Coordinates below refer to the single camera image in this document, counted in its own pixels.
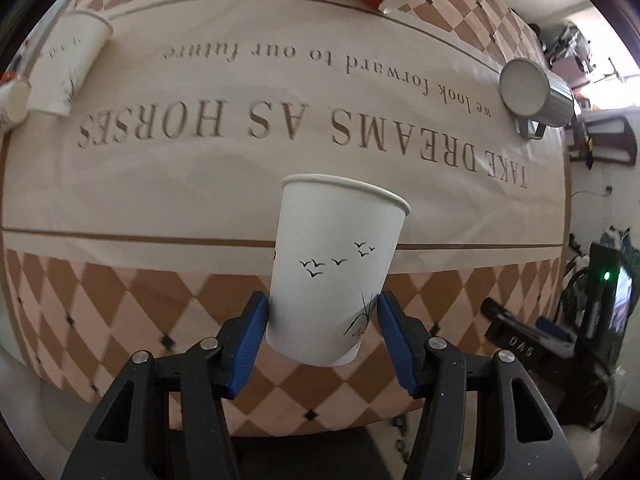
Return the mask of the white paper cup with birds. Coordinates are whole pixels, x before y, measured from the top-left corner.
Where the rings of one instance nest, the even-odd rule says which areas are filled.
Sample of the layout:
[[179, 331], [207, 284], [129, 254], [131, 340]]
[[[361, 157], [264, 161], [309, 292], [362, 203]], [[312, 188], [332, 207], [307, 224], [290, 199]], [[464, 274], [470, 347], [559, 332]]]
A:
[[403, 198], [366, 182], [286, 177], [270, 283], [270, 347], [311, 366], [352, 362], [409, 214]]

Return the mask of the grey ribbed mug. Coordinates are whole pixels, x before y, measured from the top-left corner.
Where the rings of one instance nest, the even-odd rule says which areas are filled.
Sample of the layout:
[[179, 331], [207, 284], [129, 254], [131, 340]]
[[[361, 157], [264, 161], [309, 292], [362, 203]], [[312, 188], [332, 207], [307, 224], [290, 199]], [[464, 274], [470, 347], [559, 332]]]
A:
[[568, 125], [575, 115], [568, 83], [528, 58], [512, 58], [503, 66], [499, 93], [526, 140], [541, 140], [548, 129]]

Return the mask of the white paper cup lying sideways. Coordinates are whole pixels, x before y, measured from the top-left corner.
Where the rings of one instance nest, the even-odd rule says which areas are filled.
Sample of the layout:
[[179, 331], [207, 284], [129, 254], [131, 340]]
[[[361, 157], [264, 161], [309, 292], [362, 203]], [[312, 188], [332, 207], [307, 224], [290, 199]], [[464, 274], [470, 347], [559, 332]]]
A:
[[28, 116], [27, 104], [32, 86], [26, 79], [17, 78], [0, 87], [0, 133], [6, 134]]

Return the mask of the checkered printed tablecloth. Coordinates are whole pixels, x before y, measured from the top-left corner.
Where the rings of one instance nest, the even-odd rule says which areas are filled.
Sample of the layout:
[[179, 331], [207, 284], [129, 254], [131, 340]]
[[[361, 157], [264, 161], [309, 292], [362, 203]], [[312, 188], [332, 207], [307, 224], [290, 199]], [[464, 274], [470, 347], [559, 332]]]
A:
[[524, 141], [497, 82], [541, 57], [500, 0], [74, 0], [113, 35], [65, 117], [4, 142], [4, 287], [15, 354], [94, 402], [128, 356], [181, 352], [264, 290], [281, 182], [335, 174], [411, 207], [386, 287], [465, 352], [480, 304], [553, 308], [560, 136]]

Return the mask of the white paper cup upside down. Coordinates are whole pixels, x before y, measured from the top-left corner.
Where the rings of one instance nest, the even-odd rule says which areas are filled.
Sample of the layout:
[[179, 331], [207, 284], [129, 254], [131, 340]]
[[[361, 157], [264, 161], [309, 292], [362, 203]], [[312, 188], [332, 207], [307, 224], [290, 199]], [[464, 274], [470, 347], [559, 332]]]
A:
[[101, 14], [90, 10], [63, 14], [28, 77], [32, 92], [27, 109], [68, 116], [91, 66], [112, 35], [111, 22]]

